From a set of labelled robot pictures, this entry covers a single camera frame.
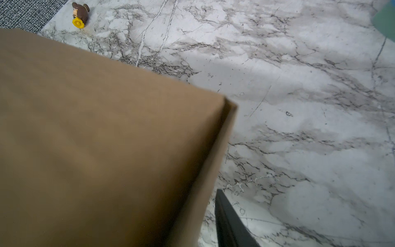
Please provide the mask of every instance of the brown cardboard box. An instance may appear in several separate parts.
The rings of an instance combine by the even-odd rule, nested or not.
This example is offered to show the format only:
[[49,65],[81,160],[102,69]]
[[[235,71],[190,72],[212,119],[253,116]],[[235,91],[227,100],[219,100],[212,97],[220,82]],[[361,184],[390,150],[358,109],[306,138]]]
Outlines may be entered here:
[[0,246],[196,244],[233,103],[21,30],[0,63]]

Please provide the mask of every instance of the marble floor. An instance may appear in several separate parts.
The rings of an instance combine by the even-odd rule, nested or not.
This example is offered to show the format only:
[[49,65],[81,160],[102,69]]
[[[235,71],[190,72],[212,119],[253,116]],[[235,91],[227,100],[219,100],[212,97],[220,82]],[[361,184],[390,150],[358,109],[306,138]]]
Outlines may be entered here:
[[[395,43],[386,0],[69,1],[40,35],[239,105],[216,182],[261,246],[395,246]],[[217,246],[214,196],[199,246]]]

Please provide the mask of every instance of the small brown toy figure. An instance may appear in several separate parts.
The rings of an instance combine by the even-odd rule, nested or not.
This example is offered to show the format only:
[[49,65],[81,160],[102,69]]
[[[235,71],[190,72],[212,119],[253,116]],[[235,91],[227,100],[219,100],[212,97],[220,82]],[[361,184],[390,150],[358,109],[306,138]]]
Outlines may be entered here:
[[73,6],[73,24],[74,26],[78,28],[84,28],[85,24],[87,23],[88,20],[88,12],[89,12],[89,7],[88,5],[80,5],[77,3],[72,3]]

